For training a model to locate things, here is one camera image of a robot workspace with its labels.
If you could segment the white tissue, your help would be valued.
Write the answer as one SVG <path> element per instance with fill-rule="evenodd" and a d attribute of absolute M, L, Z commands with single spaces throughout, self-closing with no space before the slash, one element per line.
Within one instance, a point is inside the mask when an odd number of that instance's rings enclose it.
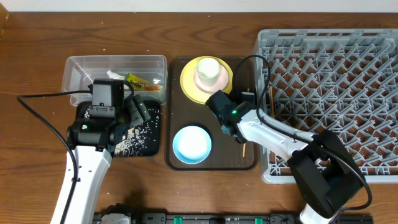
<path fill-rule="evenodd" d="M 112 72 L 110 70 L 108 70 L 107 75 L 109 78 L 114 79 L 114 80 L 124 80 L 125 76 L 119 75 L 118 73 Z"/>

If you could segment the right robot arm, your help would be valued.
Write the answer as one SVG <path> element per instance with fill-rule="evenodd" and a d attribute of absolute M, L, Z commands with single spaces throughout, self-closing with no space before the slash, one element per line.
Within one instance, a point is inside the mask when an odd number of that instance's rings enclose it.
<path fill-rule="evenodd" d="M 366 179 L 337 134 L 300 131 L 277 121 L 250 102 L 237 104 L 219 90 L 205 103 L 225 134 L 243 144 L 262 145 L 287 161 L 306 201 L 301 223 L 332 223 Z"/>

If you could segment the green snack wrapper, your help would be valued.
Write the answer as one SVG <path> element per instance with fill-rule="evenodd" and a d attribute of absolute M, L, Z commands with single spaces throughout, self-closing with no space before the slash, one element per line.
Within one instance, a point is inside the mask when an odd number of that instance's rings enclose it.
<path fill-rule="evenodd" d="M 158 91 L 162 87 L 149 81 L 135 76 L 133 73 L 127 73 L 125 76 L 125 81 L 129 82 L 134 90 L 137 91 Z"/>

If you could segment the white cup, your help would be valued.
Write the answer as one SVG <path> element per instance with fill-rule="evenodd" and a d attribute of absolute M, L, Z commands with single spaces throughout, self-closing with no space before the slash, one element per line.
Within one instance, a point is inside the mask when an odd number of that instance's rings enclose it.
<path fill-rule="evenodd" d="M 212 86 L 218 79 L 220 64 L 213 58 L 201 59 L 196 67 L 199 81 L 205 86 Z"/>

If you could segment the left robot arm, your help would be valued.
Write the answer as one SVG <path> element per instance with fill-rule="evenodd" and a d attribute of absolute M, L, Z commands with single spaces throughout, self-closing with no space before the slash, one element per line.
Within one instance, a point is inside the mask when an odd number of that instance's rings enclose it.
<path fill-rule="evenodd" d="M 128 131 L 150 120 L 141 97 L 124 89 L 125 80 L 96 79 L 90 101 L 76 108 L 67 129 L 67 165 L 52 223 L 91 223 L 101 184 L 116 146 Z"/>

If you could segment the pink bowl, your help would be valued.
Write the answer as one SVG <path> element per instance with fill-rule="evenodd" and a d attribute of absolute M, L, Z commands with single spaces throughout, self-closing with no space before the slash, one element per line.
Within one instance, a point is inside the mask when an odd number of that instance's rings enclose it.
<path fill-rule="evenodd" d="M 224 90 L 226 88 L 229 82 L 229 75 L 224 66 L 220 65 L 220 72 L 217 76 L 215 83 L 212 86 L 206 86 L 202 84 L 196 70 L 193 74 L 193 82 L 195 86 L 202 92 L 213 94 L 218 90 Z"/>

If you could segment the light blue bowl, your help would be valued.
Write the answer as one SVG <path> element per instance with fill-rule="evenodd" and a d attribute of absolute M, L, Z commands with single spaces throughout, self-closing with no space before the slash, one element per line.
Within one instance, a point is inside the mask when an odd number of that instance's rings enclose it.
<path fill-rule="evenodd" d="M 199 164 L 211 152 L 210 134 L 199 126 L 186 126 L 173 138 L 172 149 L 177 159 L 184 164 Z"/>

